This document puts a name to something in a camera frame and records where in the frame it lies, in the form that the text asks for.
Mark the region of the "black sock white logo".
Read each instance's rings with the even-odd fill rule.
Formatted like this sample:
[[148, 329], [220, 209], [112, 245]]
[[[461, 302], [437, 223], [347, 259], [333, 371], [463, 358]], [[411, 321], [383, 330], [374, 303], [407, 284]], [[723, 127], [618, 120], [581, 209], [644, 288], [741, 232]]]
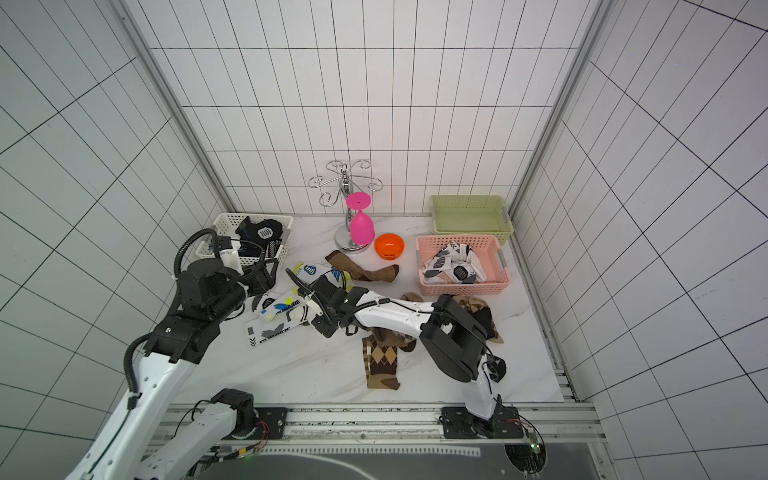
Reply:
[[254, 222], [246, 217], [238, 225], [235, 233], [240, 238], [238, 253], [241, 257], [273, 258], [277, 255], [284, 233], [283, 225], [274, 219]]

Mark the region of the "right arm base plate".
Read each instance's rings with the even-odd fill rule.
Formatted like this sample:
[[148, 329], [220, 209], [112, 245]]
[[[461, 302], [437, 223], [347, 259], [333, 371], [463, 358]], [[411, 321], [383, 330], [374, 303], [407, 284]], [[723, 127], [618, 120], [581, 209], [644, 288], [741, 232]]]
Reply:
[[517, 409], [499, 404], [489, 420], [470, 414], [465, 407], [443, 407], [438, 421], [443, 436], [453, 440], [522, 439], [526, 433]]

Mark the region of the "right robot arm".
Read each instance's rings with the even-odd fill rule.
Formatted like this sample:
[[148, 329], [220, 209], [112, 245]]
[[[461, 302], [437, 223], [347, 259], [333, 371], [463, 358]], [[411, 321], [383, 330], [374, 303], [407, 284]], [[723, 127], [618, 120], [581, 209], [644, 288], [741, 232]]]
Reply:
[[506, 363], [492, 353], [486, 329], [452, 296], [432, 303], [395, 300], [363, 287], [346, 290], [325, 277], [307, 283], [290, 269], [286, 273], [316, 313], [312, 325], [323, 336], [379, 328], [418, 340], [437, 368], [462, 384], [468, 413], [492, 422], [498, 406], [492, 385], [506, 375]]

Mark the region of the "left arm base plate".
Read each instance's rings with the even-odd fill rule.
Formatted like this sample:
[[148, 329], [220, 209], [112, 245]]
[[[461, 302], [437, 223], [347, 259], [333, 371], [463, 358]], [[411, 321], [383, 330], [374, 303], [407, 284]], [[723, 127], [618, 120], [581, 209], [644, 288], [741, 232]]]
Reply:
[[237, 426], [223, 441], [256, 443], [259, 440], [281, 440], [287, 425], [289, 410], [283, 407], [257, 407], [253, 419], [244, 427]]

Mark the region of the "brown argyle sock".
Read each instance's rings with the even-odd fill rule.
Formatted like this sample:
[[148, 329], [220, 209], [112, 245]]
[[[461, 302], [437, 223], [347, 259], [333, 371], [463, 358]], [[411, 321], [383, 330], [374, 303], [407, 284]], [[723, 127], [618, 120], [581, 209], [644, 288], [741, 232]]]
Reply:
[[362, 340], [363, 361], [369, 389], [398, 390], [398, 352], [411, 352], [416, 339], [388, 330], [374, 330]]

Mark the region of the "white sock grey pattern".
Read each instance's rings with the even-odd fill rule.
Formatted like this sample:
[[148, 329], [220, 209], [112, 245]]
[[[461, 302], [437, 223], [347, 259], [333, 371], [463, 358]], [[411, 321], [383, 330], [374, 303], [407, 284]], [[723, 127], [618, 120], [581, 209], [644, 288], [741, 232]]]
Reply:
[[450, 242], [424, 263], [426, 284], [478, 284], [487, 280], [479, 257], [467, 244]]

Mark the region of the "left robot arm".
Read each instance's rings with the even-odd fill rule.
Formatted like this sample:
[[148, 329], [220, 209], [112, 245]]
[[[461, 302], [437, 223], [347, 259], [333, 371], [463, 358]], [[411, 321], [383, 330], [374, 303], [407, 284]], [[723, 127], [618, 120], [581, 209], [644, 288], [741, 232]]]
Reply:
[[244, 266], [237, 241], [212, 228], [191, 235], [173, 262], [175, 293], [163, 320], [133, 340], [123, 356], [127, 391], [94, 443], [70, 473], [72, 479], [181, 479], [218, 442], [232, 438], [245, 447], [225, 454], [236, 459], [266, 443], [270, 428], [250, 393], [225, 388], [198, 403], [200, 416], [159, 451], [145, 451], [171, 401], [221, 325], [245, 310], [276, 283], [279, 261], [264, 247]]

